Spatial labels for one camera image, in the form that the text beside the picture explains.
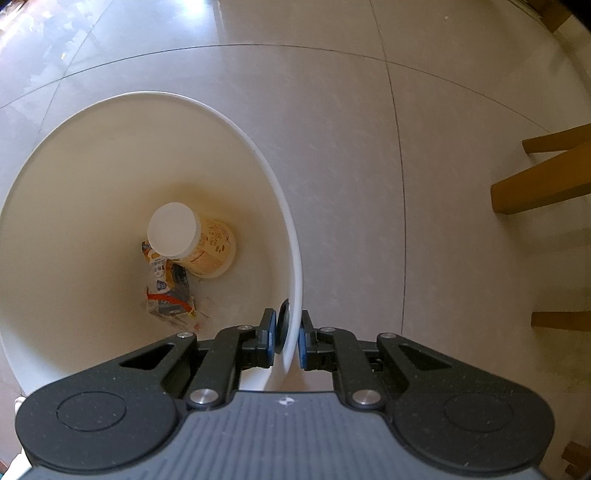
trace tile floor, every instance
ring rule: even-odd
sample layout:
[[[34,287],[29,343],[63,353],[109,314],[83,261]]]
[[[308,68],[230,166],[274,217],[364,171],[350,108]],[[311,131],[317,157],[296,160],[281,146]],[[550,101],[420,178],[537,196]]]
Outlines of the tile floor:
[[[391,330],[519,381],[591,441],[591,335],[532,330],[590,305],[587,198],[513,217],[489,186],[539,158],[523,138],[591,121],[591,36],[508,0],[30,0],[0,34],[0,203],[78,110],[164,90],[236,122],[294,215],[313,320]],[[19,386],[0,355],[0,459]],[[330,376],[293,369],[288,389]]]

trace white trash can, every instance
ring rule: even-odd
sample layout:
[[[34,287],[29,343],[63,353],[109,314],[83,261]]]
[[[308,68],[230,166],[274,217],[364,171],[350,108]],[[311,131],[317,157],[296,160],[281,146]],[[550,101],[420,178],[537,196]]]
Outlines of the white trash can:
[[[269,164],[230,120],[170,93],[92,105],[31,154],[0,216],[0,333],[25,394],[178,328],[145,310],[141,242],[161,205],[181,202],[229,225],[238,252],[194,291],[198,338],[257,325],[290,301],[285,347],[244,390],[278,388],[297,343],[302,271],[296,230]]]

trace chair leg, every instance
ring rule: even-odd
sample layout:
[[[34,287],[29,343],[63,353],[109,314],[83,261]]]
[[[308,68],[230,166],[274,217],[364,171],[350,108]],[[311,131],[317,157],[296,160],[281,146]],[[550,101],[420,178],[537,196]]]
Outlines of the chair leg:
[[[531,326],[591,332],[591,312],[534,312]]]
[[[591,468],[591,449],[576,442],[569,442],[561,458],[583,471]]]
[[[564,469],[564,473],[574,478],[574,480],[579,480],[580,478],[583,478],[585,470],[581,470],[580,468],[577,468],[574,465],[567,465]]]
[[[542,137],[526,138],[521,142],[525,153],[558,152],[591,141],[591,124]]]
[[[590,158],[587,142],[495,183],[493,211],[509,215],[591,193]]]
[[[570,12],[562,4],[552,2],[542,12],[542,23],[551,32],[555,32],[559,26],[566,22],[570,17]]]

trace snack wrapper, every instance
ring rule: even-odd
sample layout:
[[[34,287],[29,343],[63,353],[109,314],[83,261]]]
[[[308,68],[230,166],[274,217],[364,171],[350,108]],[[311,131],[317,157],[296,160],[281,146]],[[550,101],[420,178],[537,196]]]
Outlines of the snack wrapper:
[[[146,287],[148,313],[180,329],[195,330],[195,303],[185,269],[156,253],[148,242],[142,242],[142,252],[152,271]]]

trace cup lid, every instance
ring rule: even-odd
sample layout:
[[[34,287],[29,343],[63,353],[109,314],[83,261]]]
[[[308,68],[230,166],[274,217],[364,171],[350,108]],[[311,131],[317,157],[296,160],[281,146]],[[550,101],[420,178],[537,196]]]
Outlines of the cup lid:
[[[197,245],[201,225],[184,203],[171,202],[154,212],[148,224],[148,242],[167,258],[186,257]]]

